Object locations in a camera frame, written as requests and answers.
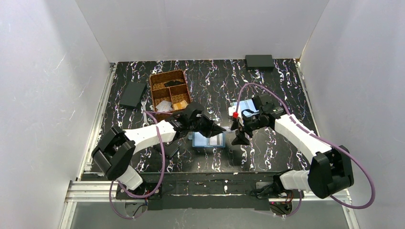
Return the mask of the blue card holder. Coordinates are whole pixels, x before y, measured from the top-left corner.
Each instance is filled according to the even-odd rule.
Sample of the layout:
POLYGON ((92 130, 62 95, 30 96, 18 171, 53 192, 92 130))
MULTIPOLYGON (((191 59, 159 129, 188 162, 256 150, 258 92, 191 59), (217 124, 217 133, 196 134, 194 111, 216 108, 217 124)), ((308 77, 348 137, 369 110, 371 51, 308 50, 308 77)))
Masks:
POLYGON ((199 132, 191 132, 188 139, 192 142, 194 148, 224 148, 225 134, 221 133, 212 137, 205 137, 199 132))

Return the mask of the white credit card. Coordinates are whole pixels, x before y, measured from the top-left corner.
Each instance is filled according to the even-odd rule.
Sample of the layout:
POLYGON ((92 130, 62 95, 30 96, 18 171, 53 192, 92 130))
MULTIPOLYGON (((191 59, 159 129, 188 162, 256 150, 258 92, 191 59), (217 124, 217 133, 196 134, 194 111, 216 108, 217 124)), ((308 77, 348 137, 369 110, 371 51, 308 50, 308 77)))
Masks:
POLYGON ((172 102, 162 101, 156 106, 157 112, 171 112, 173 111, 172 102))
POLYGON ((169 102, 169 101, 166 101, 166 100, 161 101, 161 102, 156 106, 156 108, 157 108, 158 110, 171 110, 171 107, 172 107, 172 102, 169 102))

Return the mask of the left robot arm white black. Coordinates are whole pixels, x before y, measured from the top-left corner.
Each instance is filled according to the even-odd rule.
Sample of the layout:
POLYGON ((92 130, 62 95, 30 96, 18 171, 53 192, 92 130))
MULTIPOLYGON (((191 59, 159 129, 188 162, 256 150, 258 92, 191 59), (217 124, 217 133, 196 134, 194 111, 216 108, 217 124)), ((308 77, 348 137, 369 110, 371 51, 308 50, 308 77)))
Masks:
POLYGON ((135 190, 143 183, 140 174, 130 166, 133 155, 138 151, 181 139, 189 132, 198 132, 210 138, 226 131, 207 117, 204 110, 201 104, 192 102, 185 109, 175 111, 153 125, 129 130, 114 126, 92 151, 93 161, 108 180, 135 190))

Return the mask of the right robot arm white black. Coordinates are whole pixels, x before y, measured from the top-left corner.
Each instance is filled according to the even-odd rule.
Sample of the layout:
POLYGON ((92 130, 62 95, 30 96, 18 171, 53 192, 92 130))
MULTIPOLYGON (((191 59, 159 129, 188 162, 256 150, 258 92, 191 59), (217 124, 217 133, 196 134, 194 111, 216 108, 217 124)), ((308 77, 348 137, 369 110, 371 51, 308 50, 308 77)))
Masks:
POLYGON ((287 170, 273 177, 274 189, 305 190, 319 198, 329 197, 354 184, 351 159, 336 148, 314 138, 313 132, 304 127, 282 106, 276 106, 269 94, 252 98, 251 106, 241 109, 233 103, 228 113, 233 121, 231 130, 236 137, 233 145, 249 145, 253 132, 269 127, 284 136, 310 162, 309 170, 287 170))

